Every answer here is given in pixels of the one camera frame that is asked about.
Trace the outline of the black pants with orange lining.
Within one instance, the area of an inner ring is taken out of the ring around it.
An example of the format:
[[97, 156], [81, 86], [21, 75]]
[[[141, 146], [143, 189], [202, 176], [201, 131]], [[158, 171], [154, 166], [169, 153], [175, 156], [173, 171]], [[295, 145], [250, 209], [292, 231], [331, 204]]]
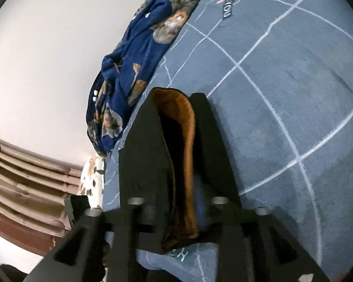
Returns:
[[200, 231], [194, 181], [207, 199], [225, 197], [240, 204], [237, 184], [219, 127], [202, 93], [151, 89], [119, 151], [120, 202], [143, 198], [153, 231], [140, 250], [165, 254], [211, 241]]

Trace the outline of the beige pleated curtain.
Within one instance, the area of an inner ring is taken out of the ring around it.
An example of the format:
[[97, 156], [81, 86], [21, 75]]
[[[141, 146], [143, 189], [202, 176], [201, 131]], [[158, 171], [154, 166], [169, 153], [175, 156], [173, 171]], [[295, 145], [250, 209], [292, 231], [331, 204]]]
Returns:
[[64, 200], [82, 168], [0, 140], [0, 236], [45, 256], [70, 231]]

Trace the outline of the dark blue dog-print blanket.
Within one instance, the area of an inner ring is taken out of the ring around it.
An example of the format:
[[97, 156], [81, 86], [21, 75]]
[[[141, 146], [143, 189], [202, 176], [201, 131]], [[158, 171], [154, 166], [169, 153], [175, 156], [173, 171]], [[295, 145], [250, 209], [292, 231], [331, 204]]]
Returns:
[[87, 104], [87, 135], [96, 153], [109, 156], [134, 106], [200, 0], [145, 0], [120, 43], [106, 55]]

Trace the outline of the blue grid-pattern bed sheet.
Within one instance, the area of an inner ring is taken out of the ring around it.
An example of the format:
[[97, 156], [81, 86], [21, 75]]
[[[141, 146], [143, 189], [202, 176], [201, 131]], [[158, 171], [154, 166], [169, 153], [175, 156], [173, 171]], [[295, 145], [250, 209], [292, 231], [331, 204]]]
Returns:
[[245, 208], [266, 207], [329, 278], [353, 266], [353, 10], [201, 0], [149, 88], [202, 92]]

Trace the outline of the white floral pillow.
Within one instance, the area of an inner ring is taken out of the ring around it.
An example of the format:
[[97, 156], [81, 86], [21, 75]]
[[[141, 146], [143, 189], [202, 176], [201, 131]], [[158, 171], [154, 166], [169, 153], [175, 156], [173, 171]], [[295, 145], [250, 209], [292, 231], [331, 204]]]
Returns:
[[78, 195], [87, 196], [90, 207], [103, 208], [104, 160], [100, 156], [92, 157], [83, 167]]

